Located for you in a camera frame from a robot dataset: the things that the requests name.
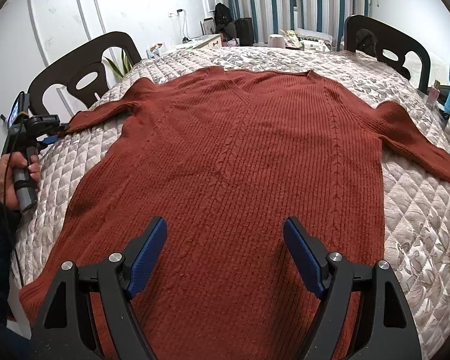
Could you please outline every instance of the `quilted bedspread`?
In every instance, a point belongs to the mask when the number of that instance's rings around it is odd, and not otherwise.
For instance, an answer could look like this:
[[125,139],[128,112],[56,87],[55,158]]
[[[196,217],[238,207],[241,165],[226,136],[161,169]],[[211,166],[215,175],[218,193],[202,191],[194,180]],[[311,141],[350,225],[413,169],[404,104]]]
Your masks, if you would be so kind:
[[[144,60],[92,106],[120,99],[140,77],[156,84],[221,65],[225,69],[303,72],[313,69],[336,80],[372,107],[401,104],[433,144],[450,153],[437,121],[410,83],[375,59],[348,52],[296,52],[264,47],[174,52]],[[18,232],[19,264],[26,283],[41,273],[63,226],[77,184],[120,136],[125,115],[60,139],[41,158],[42,181],[36,210],[26,213]],[[418,330],[422,356],[429,359],[450,334],[450,184],[387,148],[382,155],[385,256],[405,292]],[[16,261],[13,271],[17,277]]]

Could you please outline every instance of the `gray handle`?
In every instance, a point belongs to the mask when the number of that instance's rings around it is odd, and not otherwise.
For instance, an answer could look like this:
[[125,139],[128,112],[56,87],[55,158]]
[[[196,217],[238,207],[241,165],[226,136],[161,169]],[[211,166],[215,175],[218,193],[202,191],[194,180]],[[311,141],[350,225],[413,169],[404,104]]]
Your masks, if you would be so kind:
[[[28,171],[28,165],[30,164],[30,156],[27,153],[23,152],[22,155],[27,159],[27,167],[25,168],[13,168],[13,183],[15,184],[17,181],[30,180],[30,172]],[[25,212],[32,208],[37,203],[37,191],[33,187],[21,187],[15,188],[15,192],[17,193],[17,200],[20,208],[20,212]]]

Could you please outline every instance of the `ribbed knit fabric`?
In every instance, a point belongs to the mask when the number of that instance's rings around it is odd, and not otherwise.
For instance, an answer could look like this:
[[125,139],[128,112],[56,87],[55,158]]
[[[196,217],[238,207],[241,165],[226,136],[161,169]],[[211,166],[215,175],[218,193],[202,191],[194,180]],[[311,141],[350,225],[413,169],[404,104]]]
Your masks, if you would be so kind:
[[160,86],[140,79],[122,100],[79,112],[68,132],[125,110],[122,135],[80,181],[42,274],[20,300],[33,322],[63,261],[100,261],[161,215],[168,239],[133,301],[159,360],[292,359],[318,303],[287,253],[283,222],[296,215],[352,262],[382,258],[382,143],[450,182],[450,156],[400,105],[372,109],[314,72],[208,67]]

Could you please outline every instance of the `chair backrest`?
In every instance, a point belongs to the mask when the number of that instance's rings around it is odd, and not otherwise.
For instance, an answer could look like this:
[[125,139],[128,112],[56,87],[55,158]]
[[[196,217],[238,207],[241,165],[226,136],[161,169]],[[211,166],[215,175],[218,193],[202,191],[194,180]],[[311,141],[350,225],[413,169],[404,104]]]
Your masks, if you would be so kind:
[[[419,42],[381,21],[362,15],[352,15],[345,21],[346,50],[353,53],[356,52],[356,35],[362,29],[372,32],[377,39],[374,47],[374,56],[377,57],[377,60],[394,68],[407,80],[410,79],[410,72],[404,67],[405,56],[410,51],[416,52],[422,61],[422,71],[418,89],[423,93],[427,93],[431,62],[427,50],[425,50]],[[384,56],[383,50],[392,51],[398,57],[398,61],[394,61]]]
[[[141,60],[132,38],[124,32],[109,32],[92,39],[55,61],[32,81],[28,89],[31,112],[34,115],[49,114],[43,104],[43,95],[54,84],[64,85],[68,93],[87,108],[91,107],[97,100],[95,93],[102,97],[109,90],[102,56],[111,47],[122,48],[132,66]],[[77,89],[78,82],[93,72],[97,73],[97,77],[84,88]]]

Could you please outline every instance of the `silver screw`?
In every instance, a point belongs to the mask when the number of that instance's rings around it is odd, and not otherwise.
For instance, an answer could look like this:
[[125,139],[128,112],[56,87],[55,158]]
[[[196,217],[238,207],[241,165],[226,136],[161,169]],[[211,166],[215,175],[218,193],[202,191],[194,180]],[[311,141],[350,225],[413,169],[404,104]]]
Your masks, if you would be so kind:
[[112,253],[110,256],[108,256],[109,261],[116,263],[122,259],[122,255],[120,253]]
[[381,259],[378,262],[378,268],[388,269],[388,268],[390,268],[390,264],[387,261],[385,261],[384,259]]
[[72,263],[71,261],[65,261],[65,262],[62,264],[62,269],[63,269],[64,271],[68,271],[70,268],[72,268],[72,266],[73,266],[73,263]]
[[342,255],[339,253],[339,252],[337,252],[337,251],[333,251],[333,252],[331,252],[329,255],[328,255],[328,257],[330,257],[330,260],[332,260],[332,261],[342,261]]

